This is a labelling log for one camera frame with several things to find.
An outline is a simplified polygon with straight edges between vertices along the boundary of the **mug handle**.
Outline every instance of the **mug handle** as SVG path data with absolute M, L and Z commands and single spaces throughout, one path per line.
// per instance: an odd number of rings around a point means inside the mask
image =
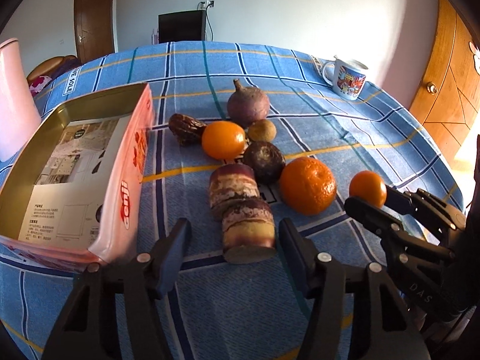
M 330 81 L 328 78 L 327 78 L 327 75 L 325 74 L 325 68 L 327 67 L 327 65 L 329 64 L 335 64 L 335 61 L 327 61 L 323 64 L 323 68 L 322 68 L 322 77 L 323 79 L 325 80 L 325 82 L 330 85 L 330 86 L 333 86 L 333 82 Z

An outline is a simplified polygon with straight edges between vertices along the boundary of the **silver screw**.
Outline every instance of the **silver screw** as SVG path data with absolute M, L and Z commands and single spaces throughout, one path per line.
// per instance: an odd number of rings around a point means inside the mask
M 87 271 L 90 272 L 91 274 L 94 272 L 97 272 L 99 269 L 100 269 L 100 264 L 97 262 L 93 262 L 89 266 L 87 266 Z
M 150 255 L 148 253 L 140 253 L 138 256 L 137 256 L 137 261 L 139 263 L 147 263 L 149 262 L 151 259 Z
M 329 263 L 332 261 L 332 256 L 325 251 L 318 253 L 317 258 L 323 263 Z
M 372 272 L 375 272 L 376 274 L 379 273 L 382 270 L 382 266 L 378 264 L 377 262 L 371 262 L 368 267 Z

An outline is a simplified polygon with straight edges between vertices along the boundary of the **blue plaid tablecloth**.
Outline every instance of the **blue plaid tablecloth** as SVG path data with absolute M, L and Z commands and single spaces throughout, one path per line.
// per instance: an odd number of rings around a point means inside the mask
M 340 99 L 318 75 L 309 55 L 263 45 L 179 42 L 139 47 L 89 62 L 76 80 L 60 76 L 36 98 L 46 117 L 61 102 L 128 83 L 150 83 L 155 126 L 149 136 L 142 186 L 138 252 L 168 234 L 177 218 L 193 224 L 193 239 L 175 288 L 157 302 L 175 359 L 293 359 L 311 304 L 296 297 L 277 256 L 230 265 L 221 254 L 221 229 L 208 209 L 208 179 L 218 162 L 200 146 L 181 148 L 167 128 L 173 113 L 205 122 L 225 119 L 234 78 L 269 96 L 274 144 L 287 160 L 313 155 L 332 169 L 338 193 L 318 216 L 296 214 L 276 187 L 261 187 L 275 222 L 290 217 L 304 237 L 344 263 L 385 264 L 378 239 L 343 210 L 349 182 L 364 169 L 401 191 L 423 188 L 464 210 L 445 159 L 417 120 L 395 99 L 366 83 L 358 99 Z M 0 163 L 0 185 L 14 158 Z M 411 218 L 411 234 L 423 237 Z M 30 263 L 0 247 L 0 318 L 29 359 L 39 359 L 72 288 L 72 275 Z M 118 329 L 124 359 L 131 359 L 122 297 Z M 346 359 L 352 298 L 346 297 L 339 357 Z

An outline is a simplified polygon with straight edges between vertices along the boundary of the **door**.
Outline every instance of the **door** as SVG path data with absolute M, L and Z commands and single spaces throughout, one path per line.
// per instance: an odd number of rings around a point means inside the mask
M 410 112 L 430 133 L 450 165 L 479 111 L 476 52 L 460 16 L 448 0 L 439 0 L 430 61 Z
M 77 55 L 84 64 L 114 53 L 113 0 L 73 0 Z

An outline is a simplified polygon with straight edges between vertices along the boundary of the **open box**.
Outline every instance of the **open box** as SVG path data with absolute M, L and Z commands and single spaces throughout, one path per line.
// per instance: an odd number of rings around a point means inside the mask
M 146 131 L 152 123 L 146 83 L 57 106 L 23 148 L 0 190 L 0 243 L 65 271 L 129 261 L 136 252 Z M 65 151 L 72 147 L 73 154 Z M 77 163 L 83 164 L 81 171 Z

